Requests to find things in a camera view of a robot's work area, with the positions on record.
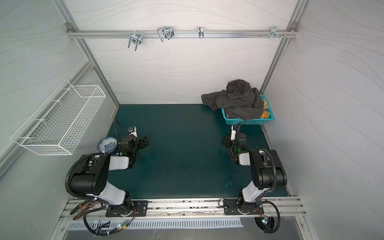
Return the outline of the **dark grey pinstripe shirt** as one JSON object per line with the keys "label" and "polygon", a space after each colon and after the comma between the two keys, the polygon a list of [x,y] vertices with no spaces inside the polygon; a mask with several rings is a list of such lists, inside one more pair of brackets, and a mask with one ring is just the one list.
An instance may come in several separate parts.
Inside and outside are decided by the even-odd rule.
{"label": "dark grey pinstripe shirt", "polygon": [[201,95],[203,105],[212,110],[225,110],[229,119],[260,119],[265,111],[264,101],[257,88],[244,80],[234,80],[225,90]]}

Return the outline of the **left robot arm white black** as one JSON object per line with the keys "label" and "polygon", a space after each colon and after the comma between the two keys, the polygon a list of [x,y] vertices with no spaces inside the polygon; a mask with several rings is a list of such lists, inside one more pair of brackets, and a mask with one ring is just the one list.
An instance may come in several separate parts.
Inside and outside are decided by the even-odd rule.
{"label": "left robot arm white black", "polygon": [[119,207],[130,212],[133,208],[131,196],[108,181],[109,172],[133,168],[138,151],[149,146],[147,136],[142,139],[135,135],[123,138],[117,155],[92,153],[82,155],[69,169],[66,191],[73,197]]}

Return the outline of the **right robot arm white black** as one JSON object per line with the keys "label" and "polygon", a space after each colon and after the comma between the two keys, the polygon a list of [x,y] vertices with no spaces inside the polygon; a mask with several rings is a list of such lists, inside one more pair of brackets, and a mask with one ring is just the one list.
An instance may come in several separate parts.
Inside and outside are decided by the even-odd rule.
{"label": "right robot arm white black", "polygon": [[243,133],[222,137],[222,145],[230,149],[230,159],[234,163],[251,170],[251,181],[236,201],[240,214],[259,210],[265,195],[287,185],[288,177],[276,150],[248,149],[247,136]]}

